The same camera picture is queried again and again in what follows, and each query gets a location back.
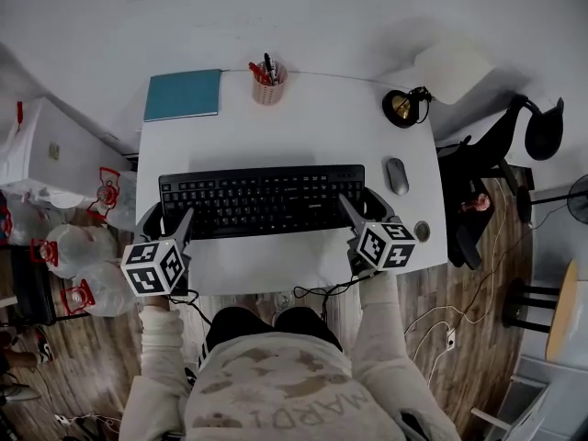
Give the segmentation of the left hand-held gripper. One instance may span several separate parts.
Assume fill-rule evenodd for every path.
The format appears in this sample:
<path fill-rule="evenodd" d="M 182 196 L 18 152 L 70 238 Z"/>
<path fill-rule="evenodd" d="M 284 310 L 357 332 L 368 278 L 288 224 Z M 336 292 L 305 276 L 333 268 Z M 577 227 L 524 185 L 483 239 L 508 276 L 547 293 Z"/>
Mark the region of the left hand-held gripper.
<path fill-rule="evenodd" d="M 137 297 L 187 294 L 189 257 L 184 251 L 192 236 L 194 208 L 182 213 L 164 218 L 163 236 L 160 202 L 153 204 L 136 225 L 120 268 Z"/>

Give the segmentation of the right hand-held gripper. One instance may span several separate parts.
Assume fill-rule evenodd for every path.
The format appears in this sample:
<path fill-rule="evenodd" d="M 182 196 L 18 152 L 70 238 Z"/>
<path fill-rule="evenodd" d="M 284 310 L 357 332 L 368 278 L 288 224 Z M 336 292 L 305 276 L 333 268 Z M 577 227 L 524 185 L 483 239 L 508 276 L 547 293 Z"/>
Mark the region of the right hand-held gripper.
<path fill-rule="evenodd" d="M 347 257 L 356 277 L 375 272 L 403 270 L 410 262 L 416 239 L 401 222 L 392 222 L 392 206 L 372 189 L 363 189 L 365 218 L 343 194 L 338 207 L 348 227 L 356 235 L 348 242 Z"/>

